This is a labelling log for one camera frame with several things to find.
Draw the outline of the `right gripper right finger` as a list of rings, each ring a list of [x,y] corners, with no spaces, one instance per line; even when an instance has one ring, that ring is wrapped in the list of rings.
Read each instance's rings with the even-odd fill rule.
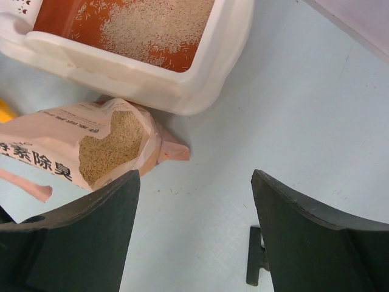
[[[304,195],[264,171],[252,192],[275,291],[387,291],[388,225]]]

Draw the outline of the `yellow plastic litter scoop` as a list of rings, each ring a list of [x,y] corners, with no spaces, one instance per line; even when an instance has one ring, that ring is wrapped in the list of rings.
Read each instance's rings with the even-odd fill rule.
[[[18,115],[14,112],[14,110],[9,107],[7,103],[3,100],[0,100],[0,123],[6,123],[13,119],[16,119]]]

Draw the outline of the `white orange litter box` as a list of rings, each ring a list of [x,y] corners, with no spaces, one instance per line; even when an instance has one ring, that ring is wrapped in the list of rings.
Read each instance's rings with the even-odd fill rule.
[[[253,1],[216,1],[190,68],[178,73],[33,30],[41,1],[1,2],[1,52],[113,97],[178,115],[218,98],[246,44]]]

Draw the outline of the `black bag sealing clip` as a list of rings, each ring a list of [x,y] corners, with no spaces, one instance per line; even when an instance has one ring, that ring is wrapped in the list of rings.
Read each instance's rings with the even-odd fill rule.
[[[263,236],[260,227],[251,226],[247,256],[246,284],[257,287],[261,269],[270,271],[266,250],[263,245]]]

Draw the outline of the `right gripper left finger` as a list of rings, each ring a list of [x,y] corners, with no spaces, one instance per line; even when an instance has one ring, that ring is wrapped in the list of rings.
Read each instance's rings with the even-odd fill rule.
[[[130,171],[19,224],[2,211],[1,290],[118,291],[139,193]]]

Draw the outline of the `pink cat litter bag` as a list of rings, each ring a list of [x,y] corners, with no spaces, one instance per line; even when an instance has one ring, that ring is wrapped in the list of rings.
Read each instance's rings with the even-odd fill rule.
[[[45,109],[1,125],[1,154],[89,191],[190,151],[139,105],[113,98]]]

